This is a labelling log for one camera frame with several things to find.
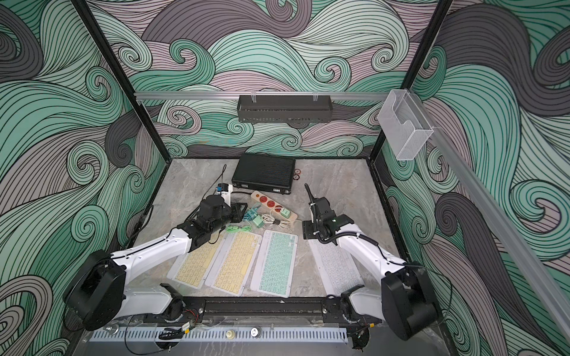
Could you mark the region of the green keyboard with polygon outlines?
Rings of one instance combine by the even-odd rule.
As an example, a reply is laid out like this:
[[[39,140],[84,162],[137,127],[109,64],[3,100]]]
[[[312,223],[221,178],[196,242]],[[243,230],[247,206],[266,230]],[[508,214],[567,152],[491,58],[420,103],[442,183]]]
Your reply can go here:
[[[298,236],[266,230],[250,283],[252,291],[288,298],[292,286]]]

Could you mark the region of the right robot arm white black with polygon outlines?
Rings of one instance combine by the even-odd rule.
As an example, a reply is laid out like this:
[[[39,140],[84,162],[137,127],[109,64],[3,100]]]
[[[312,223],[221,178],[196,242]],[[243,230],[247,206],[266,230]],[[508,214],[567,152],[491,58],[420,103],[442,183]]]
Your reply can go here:
[[[349,310],[387,323],[406,341],[442,318],[427,269],[398,258],[368,237],[345,214],[337,215],[325,197],[310,196],[311,219],[304,237],[336,246],[356,258],[376,279],[378,289],[357,286],[347,292]]]

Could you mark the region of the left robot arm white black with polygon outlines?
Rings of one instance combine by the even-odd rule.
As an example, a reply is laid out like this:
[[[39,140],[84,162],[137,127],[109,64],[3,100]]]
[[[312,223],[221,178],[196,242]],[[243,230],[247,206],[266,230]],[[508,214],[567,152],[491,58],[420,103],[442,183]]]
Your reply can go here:
[[[182,314],[182,297],[169,284],[131,288],[129,283],[148,270],[193,252],[210,242],[212,234],[242,221],[248,205],[233,203],[230,196],[212,194],[169,233],[130,249],[91,253],[63,294],[66,307],[83,328],[94,331],[111,321],[137,314],[164,314],[172,320]]]

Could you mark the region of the white keyboard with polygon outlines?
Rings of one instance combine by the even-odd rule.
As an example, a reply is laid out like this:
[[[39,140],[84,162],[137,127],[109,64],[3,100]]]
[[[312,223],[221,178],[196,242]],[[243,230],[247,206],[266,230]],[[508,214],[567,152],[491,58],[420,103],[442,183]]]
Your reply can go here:
[[[327,295],[340,297],[343,292],[364,284],[348,252],[333,243],[322,244],[317,240],[310,240],[309,246]]]

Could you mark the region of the yellow keyboard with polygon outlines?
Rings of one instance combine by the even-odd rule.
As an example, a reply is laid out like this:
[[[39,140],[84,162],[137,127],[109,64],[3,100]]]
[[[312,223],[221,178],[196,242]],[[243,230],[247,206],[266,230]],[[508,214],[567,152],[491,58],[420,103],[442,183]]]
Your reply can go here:
[[[190,288],[201,289],[219,255],[221,243],[220,240],[215,244],[206,243],[193,252],[179,256],[167,277]]]
[[[258,255],[262,237],[246,231],[227,234],[210,271],[206,285],[240,297]]]

